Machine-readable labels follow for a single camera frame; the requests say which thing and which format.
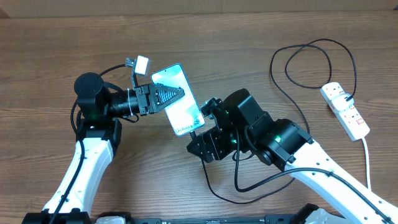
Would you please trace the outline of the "Samsung Galaxy smartphone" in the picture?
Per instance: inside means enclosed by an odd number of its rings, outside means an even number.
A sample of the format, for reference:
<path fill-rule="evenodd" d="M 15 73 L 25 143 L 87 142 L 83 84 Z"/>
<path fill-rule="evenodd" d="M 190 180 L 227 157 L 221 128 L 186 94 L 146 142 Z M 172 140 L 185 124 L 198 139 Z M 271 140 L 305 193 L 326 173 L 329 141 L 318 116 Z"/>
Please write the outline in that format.
<path fill-rule="evenodd" d="M 156 84 L 181 88 L 184 96 L 165 108 L 170 124 L 177 136 L 182 136 L 205 124 L 192 89 L 179 63 L 159 70 L 151 75 Z"/>

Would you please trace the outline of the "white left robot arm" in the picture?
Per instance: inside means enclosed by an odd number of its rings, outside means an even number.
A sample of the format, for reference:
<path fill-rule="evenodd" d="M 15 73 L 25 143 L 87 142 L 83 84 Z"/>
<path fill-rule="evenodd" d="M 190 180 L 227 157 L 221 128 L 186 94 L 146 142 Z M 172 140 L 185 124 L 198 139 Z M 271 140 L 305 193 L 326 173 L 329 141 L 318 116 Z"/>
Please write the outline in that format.
<path fill-rule="evenodd" d="M 183 88 L 156 83 L 122 90 L 92 72 L 77 78 L 74 91 L 84 118 L 73 125 L 73 159 L 53 197 L 24 223 L 90 223 L 99 183 L 121 141 L 121 120 L 158 113 L 185 96 Z"/>

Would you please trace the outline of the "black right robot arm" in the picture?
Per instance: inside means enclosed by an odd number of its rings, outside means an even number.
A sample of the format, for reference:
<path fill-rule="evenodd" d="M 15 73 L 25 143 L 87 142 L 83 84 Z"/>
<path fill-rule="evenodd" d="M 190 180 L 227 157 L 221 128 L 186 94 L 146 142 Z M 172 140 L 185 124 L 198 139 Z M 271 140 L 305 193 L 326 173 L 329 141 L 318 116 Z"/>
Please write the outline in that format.
<path fill-rule="evenodd" d="M 383 200 L 341 168 L 312 136 L 289 119 L 273 120 L 247 89 L 225 100 L 210 99 L 201 109 L 216 125 L 194 137 L 188 152 L 205 162 L 233 151 L 251 151 L 281 172 L 243 189 L 253 190 L 291 175 L 314 190 L 353 223 L 397 223 L 397 207 Z"/>

